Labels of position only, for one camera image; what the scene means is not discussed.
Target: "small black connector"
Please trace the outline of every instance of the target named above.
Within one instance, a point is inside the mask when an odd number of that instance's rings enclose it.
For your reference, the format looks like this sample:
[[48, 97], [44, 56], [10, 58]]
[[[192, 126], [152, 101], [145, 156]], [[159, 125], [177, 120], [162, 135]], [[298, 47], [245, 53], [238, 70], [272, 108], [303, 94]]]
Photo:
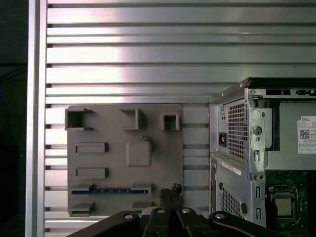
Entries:
[[227, 147], [227, 133], [218, 133], [218, 145], [221, 147]]

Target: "computer tower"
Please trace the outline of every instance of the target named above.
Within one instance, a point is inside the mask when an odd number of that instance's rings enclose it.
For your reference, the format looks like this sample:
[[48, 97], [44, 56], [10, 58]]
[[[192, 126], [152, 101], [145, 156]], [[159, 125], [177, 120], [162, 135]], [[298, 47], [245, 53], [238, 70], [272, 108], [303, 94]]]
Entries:
[[247, 78], [210, 100], [211, 212], [313, 236], [316, 79]]

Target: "cable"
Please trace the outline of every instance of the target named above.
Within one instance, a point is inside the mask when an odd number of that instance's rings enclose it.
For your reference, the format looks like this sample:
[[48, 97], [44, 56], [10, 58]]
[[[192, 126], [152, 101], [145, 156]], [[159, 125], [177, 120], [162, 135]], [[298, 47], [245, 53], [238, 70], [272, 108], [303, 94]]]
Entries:
[[16, 77], [17, 75], [25, 73], [26, 71], [27, 68], [20, 68], [9, 73], [3, 74], [2, 76], [0, 76], [0, 84], [3, 83], [5, 80], [11, 79], [13, 77]]

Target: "gray mounting plate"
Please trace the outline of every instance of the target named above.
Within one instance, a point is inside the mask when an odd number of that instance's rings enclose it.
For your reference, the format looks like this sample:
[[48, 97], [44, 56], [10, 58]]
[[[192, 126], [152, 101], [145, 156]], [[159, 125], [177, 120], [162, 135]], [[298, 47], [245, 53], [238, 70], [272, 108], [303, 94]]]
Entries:
[[[183, 184], [181, 119], [182, 108], [177, 104], [69, 107], [69, 214], [113, 215], [159, 205], [160, 189]], [[87, 191], [92, 184], [97, 188], [145, 189], [148, 193], [72, 194]]]

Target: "barcode label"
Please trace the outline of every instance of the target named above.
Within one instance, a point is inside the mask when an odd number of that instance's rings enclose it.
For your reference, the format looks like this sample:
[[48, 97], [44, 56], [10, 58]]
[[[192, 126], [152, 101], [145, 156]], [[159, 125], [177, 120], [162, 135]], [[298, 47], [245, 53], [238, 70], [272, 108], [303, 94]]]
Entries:
[[310, 138], [310, 131], [307, 130], [300, 130], [301, 139], [309, 139]]

